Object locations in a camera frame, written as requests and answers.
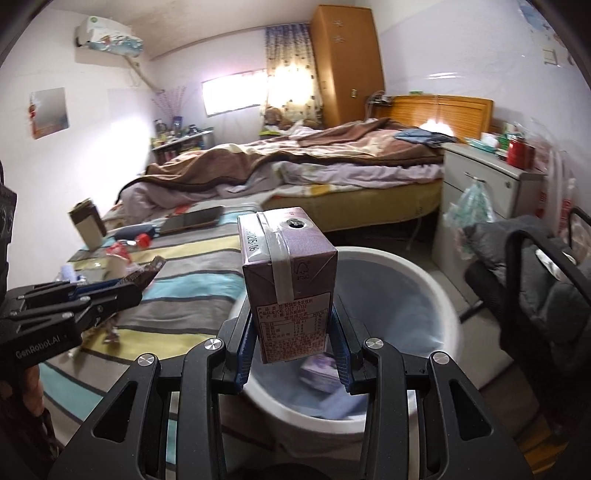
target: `curtain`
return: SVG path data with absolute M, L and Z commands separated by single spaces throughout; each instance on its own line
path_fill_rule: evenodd
M 268 94 L 266 107 L 277 107 L 293 122 L 320 122 L 322 99 L 307 24 L 267 27 Z

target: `smartphone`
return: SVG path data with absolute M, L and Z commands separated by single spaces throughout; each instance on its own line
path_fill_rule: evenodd
M 212 207 L 182 215 L 174 215 L 163 223 L 160 228 L 160 235 L 169 235 L 191 228 L 203 228 L 215 225 L 219 222 L 222 212 L 223 207 Z

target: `wall picture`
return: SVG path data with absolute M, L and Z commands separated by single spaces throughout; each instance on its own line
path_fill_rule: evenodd
M 66 90 L 54 88 L 33 92 L 29 104 L 29 118 L 36 140 L 70 126 L 66 110 Z

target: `drawer handle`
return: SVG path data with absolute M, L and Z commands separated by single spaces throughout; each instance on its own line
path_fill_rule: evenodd
M 474 175 L 469 174 L 467 171 L 464 172 L 464 175 L 466 177 L 470 177 L 472 180 L 476 180 L 476 181 L 479 181 L 479 182 L 482 182 L 482 183 L 486 183 L 486 180 L 479 179 L 478 177 L 475 177 Z

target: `red bottle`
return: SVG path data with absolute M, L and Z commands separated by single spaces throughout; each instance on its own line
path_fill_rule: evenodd
M 507 163 L 521 170 L 529 170 L 534 165 L 535 148 L 525 143 L 523 138 L 515 137 L 509 142 Z

